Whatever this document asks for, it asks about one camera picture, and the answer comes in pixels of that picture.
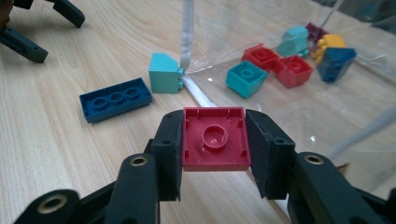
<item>red lego brick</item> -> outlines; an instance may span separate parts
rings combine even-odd
[[[311,66],[297,55],[277,60],[274,67],[277,79],[287,88],[304,84],[312,71]]]
[[[245,171],[250,164],[244,108],[184,108],[184,171]]]
[[[279,59],[279,56],[265,48],[263,44],[245,49],[244,56],[242,56],[242,61],[249,61],[267,72],[273,70],[277,59]]]

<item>blue lego brick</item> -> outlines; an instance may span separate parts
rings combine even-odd
[[[321,79],[333,83],[340,79],[356,57],[354,49],[326,48],[317,69]]]
[[[305,27],[290,28],[283,34],[282,40],[282,43],[276,48],[280,55],[284,57],[296,54],[303,57],[308,55],[308,30]]]
[[[109,119],[152,102],[151,93],[141,77],[82,94],[79,100],[89,123]]]
[[[153,53],[148,74],[153,93],[176,94],[183,88],[183,69],[165,53]]]
[[[226,83],[233,91],[248,98],[260,89],[267,73],[248,61],[243,61],[228,71]]]

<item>yellow lego brick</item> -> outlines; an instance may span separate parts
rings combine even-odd
[[[315,63],[320,63],[326,48],[340,48],[347,47],[346,42],[340,35],[324,35],[317,43],[317,49],[312,52],[311,58],[315,59]]]

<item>transparent acrylic sheet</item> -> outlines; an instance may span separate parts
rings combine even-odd
[[[325,29],[341,34],[359,53],[347,74],[333,84],[314,69],[302,86],[285,88],[270,72],[263,86],[244,99],[225,84],[244,49],[263,43],[274,48],[295,25],[323,22],[330,8],[308,0],[195,1],[191,67],[194,82],[217,106],[262,111],[296,142],[297,151],[327,151],[396,105],[396,36],[339,12]],[[312,67],[316,65],[306,59]],[[387,198],[396,186],[396,124],[370,136],[334,160],[350,162],[352,185]]]

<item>wooden surface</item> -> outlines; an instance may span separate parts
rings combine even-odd
[[[178,60],[182,1],[73,1],[81,29],[34,1],[14,8],[8,25],[49,52],[31,63],[0,46],[0,222],[11,223],[54,189],[84,197],[114,181],[120,164],[140,153],[164,114],[197,106],[186,90],[153,94],[153,103],[96,124],[78,96],[142,77],[163,51]],[[260,198],[248,172],[184,173],[181,203],[162,203],[162,223],[285,223]]]
[[[298,151],[326,153],[396,104],[396,78],[382,73],[394,71],[394,35],[335,14],[327,25],[330,32],[340,32],[364,56],[384,55],[389,63],[372,68],[353,63],[332,85],[315,71],[307,83],[290,90],[269,74],[248,100],[224,84],[227,70],[237,63],[232,59],[246,47],[257,41],[274,47],[287,28],[321,21],[327,11],[307,2],[195,1],[190,72],[219,65],[190,75],[217,105],[262,110]],[[73,3],[86,16],[81,29],[46,1],[11,12],[9,26],[49,56],[42,64],[30,63],[0,46],[0,223],[13,222],[32,200],[51,190],[74,189],[84,197],[113,182],[123,159],[144,150],[164,114],[198,106],[187,90],[153,94],[148,106],[87,123],[81,94],[138,77],[149,86],[154,51],[179,60],[182,1]],[[394,133],[392,124],[341,158],[351,162],[346,177],[354,186],[381,197],[396,186]],[[288,222],[260,198],[249,172],[183,173],[181,192],[181,203],[162,203],[162,223]]]

